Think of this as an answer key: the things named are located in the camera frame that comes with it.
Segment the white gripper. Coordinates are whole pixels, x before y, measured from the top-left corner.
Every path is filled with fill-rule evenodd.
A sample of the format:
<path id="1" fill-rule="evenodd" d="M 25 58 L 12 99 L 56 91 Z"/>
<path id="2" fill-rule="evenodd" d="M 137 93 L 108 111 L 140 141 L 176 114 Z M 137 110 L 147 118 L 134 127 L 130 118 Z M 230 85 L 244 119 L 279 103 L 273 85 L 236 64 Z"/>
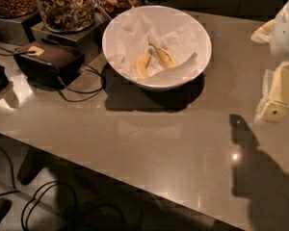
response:
<path id="1" fill-rule="evenodd" d="M 270 20 L 253 32 L 250 39 L 270 42 L 272 55 L 289 59 L 289 0 Z M 279 123 L 289 113 L 289 62 L 275 70 L 267 69 L 263 77 L 262 98 L 256 109 L 256 122 Z"/>

